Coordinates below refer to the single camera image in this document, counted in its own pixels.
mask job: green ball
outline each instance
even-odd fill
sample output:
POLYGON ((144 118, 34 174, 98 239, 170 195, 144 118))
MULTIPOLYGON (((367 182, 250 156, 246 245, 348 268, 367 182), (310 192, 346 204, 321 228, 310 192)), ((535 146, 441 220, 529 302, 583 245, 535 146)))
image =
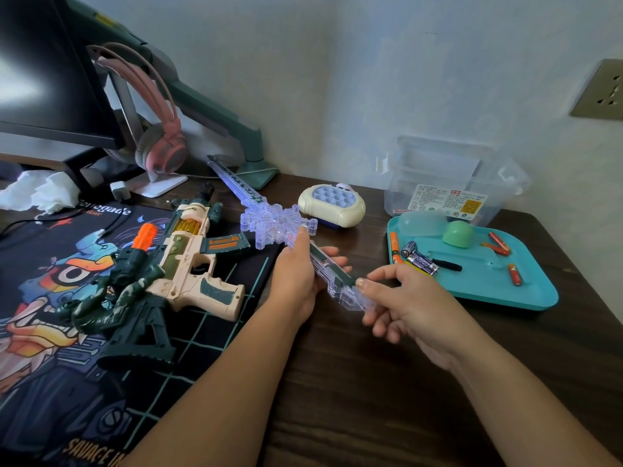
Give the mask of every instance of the green ball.
POLYGON ((456 247, 468 248, 471 246, 473 228, 465 221, 453 221, 448 223, 446 232, 441 240, 446 244, 456 247))

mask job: power socket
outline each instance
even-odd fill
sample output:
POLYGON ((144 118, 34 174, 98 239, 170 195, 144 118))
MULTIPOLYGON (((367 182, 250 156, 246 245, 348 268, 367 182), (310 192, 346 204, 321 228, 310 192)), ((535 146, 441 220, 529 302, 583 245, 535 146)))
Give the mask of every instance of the power socket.
POLYGON ((601 62, 570 115, 623 120, 623 60, 601 62))

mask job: orange battery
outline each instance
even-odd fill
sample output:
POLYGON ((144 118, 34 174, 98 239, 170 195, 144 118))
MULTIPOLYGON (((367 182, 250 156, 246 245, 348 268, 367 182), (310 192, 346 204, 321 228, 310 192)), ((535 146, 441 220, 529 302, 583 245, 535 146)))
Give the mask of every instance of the orange battery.
POLYGON ((403 264, 404 261, 400 257, 400 246, 398 245, 398 233, 389 233, 389 242, 391 243, 391 260, 394 264, 403 264))
POLYGON ((508 247, 508 245, 502 240, 501 237, 496 235, 493 231, 489 233, 489 237, 494 241, 494 243, 496 243, 502 249, 507 250, 508 253, 510 253, 510 247, 508 247))
POLYGON ((132 247, 134 249, 142 249, 147 252, 152 245, 154 238, 158 234, 158 227, 152 223, 145 223, 138 230, 138 234, 132 241, 132 247))
POLYGON ((490 244, 488 242, 482 243, 481 246, 488 247, 489 249, 492 249, 496 254, 503 255, 504 257, 508 257, 510 255, 510 251, 502 249, 501 247, 494 246, 493 244, 490 244))
POLYGON ((523 284, 523 280, 521 279, 521 275, 519 275, 519 271, 517 270, 517 266, 515 264, 508 264, 508 273, 513 281, 513 285, 521 286, 523 284))

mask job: cartoon illustration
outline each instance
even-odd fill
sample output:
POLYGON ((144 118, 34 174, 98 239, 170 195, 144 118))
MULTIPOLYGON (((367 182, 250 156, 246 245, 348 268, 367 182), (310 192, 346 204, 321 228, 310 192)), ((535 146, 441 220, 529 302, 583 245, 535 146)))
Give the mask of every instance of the cartoon illustration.
MULTIPOLYGON (((158 221, 166 219, 153 221, 160 228, 158 221)), ((90 233, 69 257, 52 257, 43 274, 19 285, 22 302, 0 318, 0 448, 51 460, 73 438, 106 443, 127 429, 120 375, 96 364, 106 340, 67 327, 55 309, 93 294, 91 282, 112 269, 110 254, 135 234, 126 229, 102 240, 101 231, 90 233)))

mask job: label on box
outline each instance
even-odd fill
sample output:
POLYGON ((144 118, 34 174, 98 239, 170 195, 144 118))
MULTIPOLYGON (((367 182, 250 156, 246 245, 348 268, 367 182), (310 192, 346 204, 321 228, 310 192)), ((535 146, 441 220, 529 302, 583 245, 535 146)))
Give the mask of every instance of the label on box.
POLYGON ((443 210, 448 216, 471 221, 485 200, 487 195, 419 184, 408 208, 419 211, 443 210))

